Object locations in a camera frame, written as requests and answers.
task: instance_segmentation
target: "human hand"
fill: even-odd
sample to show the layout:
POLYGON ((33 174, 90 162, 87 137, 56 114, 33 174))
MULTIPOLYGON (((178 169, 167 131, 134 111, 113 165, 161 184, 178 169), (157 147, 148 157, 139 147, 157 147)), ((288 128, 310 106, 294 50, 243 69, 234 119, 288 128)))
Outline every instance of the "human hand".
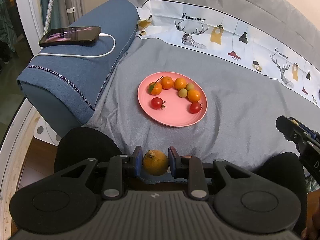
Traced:
POLYGON ((318 207, 313 213, 309 221, 307 221, 307 227, 302 231, 301 238, 303 240, 317 240, 320 229, 320 198, 318 207))

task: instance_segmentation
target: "white logo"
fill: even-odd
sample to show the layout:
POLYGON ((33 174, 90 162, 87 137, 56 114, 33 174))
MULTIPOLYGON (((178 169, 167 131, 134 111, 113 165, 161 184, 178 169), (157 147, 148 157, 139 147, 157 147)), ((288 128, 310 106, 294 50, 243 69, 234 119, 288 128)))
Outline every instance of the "white logo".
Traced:
POLYGON ((159 197, 160 195, 159 195, 158 193, 152 193, 150 196, 153 197, 153 198, 157 198, 157 197, 159 197))

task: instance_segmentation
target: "deer antler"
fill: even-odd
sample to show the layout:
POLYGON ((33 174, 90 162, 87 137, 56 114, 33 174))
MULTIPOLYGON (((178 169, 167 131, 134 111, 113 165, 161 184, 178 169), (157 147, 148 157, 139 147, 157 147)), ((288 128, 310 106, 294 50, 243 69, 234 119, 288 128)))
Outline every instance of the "deer antler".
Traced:
POLYGON ((284 64, 283 64, 283 69, 282 70, 288 70, 290 68, 290 64, 288 66, 287 60, 285 61, 285 63, 287 64, 287 66, 284 66, 284 64))
POLYGON ((199 32, 198 32, 198 28, 196 28, 196 31, 194 32, 194 33, 192 33, 192 34, 195 34, 195 35, 198 35, 198 34, 202 34, 202 33, 205 33, 208 29, 209 29, 209 27, 204 31, 204 26, 203 26, 203 24, 201 23, 201 25, 202 25, 202 30, 200 30, 199 32))
POLYGON ((185 28, 186 26, 184 26, 183 29, 181 29, 181 27, 180 27, 180 24, 181 24, 183 21, 184 21, 184 20, 178 22, 178 25, 177 25, 176 20, 174 20, 174 23, 175 23, 178 31, 184 32, 184 28, 185 28))
POLYGON ((277 60, 274 60, 274 58, 273 58, 273 56, 274 56, 275 54, 273 54, 273 55, 271 56, 271 54, 269 53, 269 55, 270 55, 270 58, 271 58, 271 60, 273 61, 273 63, 277 65, 278 69, 282 70, 282 69, 280 68, 277 60))

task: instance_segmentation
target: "deer head print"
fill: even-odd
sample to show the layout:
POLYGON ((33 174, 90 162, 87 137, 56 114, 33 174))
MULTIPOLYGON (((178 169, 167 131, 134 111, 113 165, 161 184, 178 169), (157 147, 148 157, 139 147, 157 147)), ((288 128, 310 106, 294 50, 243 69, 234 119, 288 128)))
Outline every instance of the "deer head print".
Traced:
POLYGON ((284 72, 290 68, 290 65, 288 65, 287 60, 285 61, 286 66, 283 64, 283 68, 281 68, 280 65, 279 65, 279 63, 277 62, 277 60, 275 60, 275 59, 273 58, 273 56, 274 56, 275 54, 273 54, 272 56, 271 56, 271 54, 269 54, 269 55, 270 55, 270 58, 271 58, 271 60, 273 61, 273 63, 277 65, 277 68, 278 68, 278 69, 280 69, 281 80, 283 81, 283 83, 284 83, 286 86, 293 88, 293 87, 294 87, 293 83, 292 83, 291 81, 289 81, 289 80, 284 76, 284 72))
MULTIPOLYGON (((184 21, 184 20, 178 22, 178 24, 176 23, 176 21, 174 21, 174 23, 175 23, 178 31, 184 32, 184 28, 185 28, 186 26, 184 26, 183 28, 181 28, 181 26, 180 26, 180 24, 181 24, 183 21, 184 21)), ((205 45, 200 44, 200 43, 197 43, 197 42, 195 42, 195 41, 192 39, 192 35, 193 35, 193 34, 194 34, 194 35, 199 35, 199 34, 205 33, 205 32, 209 29, 209 27, 208 27, 206 30, 204 30, 203 24, 201 24, 201 25, 202 25, 202 30, 200 30, 200 31, 198 31, 198 28, 196 28, 196 31, 193 32, 193 33, 186 33, 186 32, 184 32, 184 35, 183 35, 182 40, 181 40, 182 44, 187 45, 187 46, 192 46, 192 47, 195 47, 195 48, 198 48, 198 49, 206 49, 207 47, 206 47, 205 45)))

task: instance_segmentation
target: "red tomato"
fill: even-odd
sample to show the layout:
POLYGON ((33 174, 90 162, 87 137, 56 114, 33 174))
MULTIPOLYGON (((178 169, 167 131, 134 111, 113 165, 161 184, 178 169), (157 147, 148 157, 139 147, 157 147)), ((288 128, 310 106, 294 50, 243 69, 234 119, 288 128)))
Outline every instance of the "red tomato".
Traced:
POLYGON ((162 101, 161 98, 153 98, 151 100, 151 107, 153 109, 162 109, 164 106, 165 101, 162 101))
POLYGON ((190 105, 190 113, 192 114, 199 113, 201 109, 201 104, 199 104, 198 102, 194 102, 190 105))

